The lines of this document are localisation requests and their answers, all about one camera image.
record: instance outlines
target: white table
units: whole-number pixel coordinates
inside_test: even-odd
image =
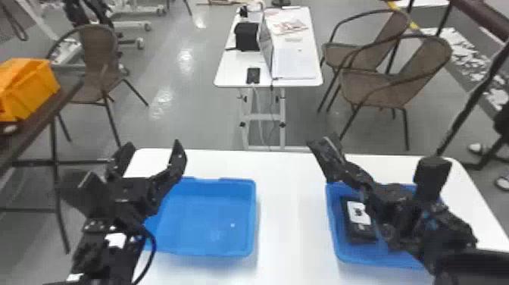
[[[272,80],[270,72],[265,64],[264,57],[260,52],[241,52],[239,50],[226,50],[235,48],[235,33],[233,32],[236,24],[240,21],[240,16],[236,14],[233,18],[233,23],[230,28],[230,34],[226,41],[225,51],[219,67],[217,68],[216,78],[214,85],[221,88],[237,88],[239,90],[239,103],[240,103],[240,121],[242,128],[242,143],[244,149],[249,150],[268,150],[266,146],[250,146],[248,142],[249,135],[249,122],[250,121],[279,121],[279,148],[291,150],[286,147],[286,87],[304,87],[304,86],[320,86],[323,84],[322,71],[320,69],[320,59],[317,53],[317,44],[314,39],[313,23],[311,21],[311,14],[308,7],[300,7],[293,9],[279,10],[278,14],[270,16],[270,19],[294,17],[301,20],[306,24],[308,29],[302,30],[297,33],[290,33],[283,36],[273,35],[273,46],[275,49],[285,47],[301,49],[303,52],[309,54],[314,62],[313,72],[314,79],[306,80]],[[249,20],[252,22],[261,21],[260,12],[249,13]],[[260,68],[260,83],[253,86],[248,85],[245,80],[247,77],[248,68]],[[279,90],[278,103],[279,114],[252,114],[251,104],[253,99],[252,88],[269,88],[273,86]]]
[[[186,176],[239,177],[256,182],[258,231],[254,251],[238,260],[191,258],[158,252],[143,285],[426,284],[425,271],[375,268],[339,261],[326,212],[325,179],[312,154],[187,150]],[[165,168],[169,149],[140,149],[126,177],[146,177]],[[416,156],[347,155],[381,183],[412,183]],[[470,223],[478,247],[509,252],[509,239],[457,161],[442,198]],[[145,266],[143,252],[136,276]]]

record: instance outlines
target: orange storage box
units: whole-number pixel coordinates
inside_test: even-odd
[[[12,58],[0,65],[0,121],[26,119],[59,89],[50,61]]]

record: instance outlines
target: white laptop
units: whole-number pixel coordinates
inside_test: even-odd
[[[275,80],[314,79],[313,58],[300,48],[300,43],[274,48],[272,34],[265,17],[258,31],[258,45],[264,56],[270,75]]]

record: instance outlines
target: white label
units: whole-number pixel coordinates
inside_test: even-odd
[[[347,201],[346,202],[348,208],[348,215],[350,216],[350,221],[353,221],[357,224],[371,225],[371,218],[364,209],[366,206],[360,202]]]
[[[105,239],[110,241],[110,247],[118,246],[119,249],[123,249],[127,236],[123,233],[109,233]]]
[[[69,276],[67,276],[67,282],[74,282],[74,281],[80,281],[80,277],[81,275],[83,275],[83,273],[78,273],[78,274],[69,274]]]

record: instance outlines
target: blue plastic tray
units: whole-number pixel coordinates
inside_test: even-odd
[[[245,257],[253,250],[255,189],[252,180],[184,177],[145,226],[161,252]]]
[[[412,191],[415,190],[415,186],[407,185],[406,187]],[[350,244],[345,235],[343,213],[342,211],[333,211],[333,207],[341,207],[341,197],[359,198],[359,195],[344,183],[328,183],[325,192],[334,252],[339,260],[378,267],[424,269],[421,263],[409,253],[389,251],[387,243],[380,236],[379,240],[373,244]]]

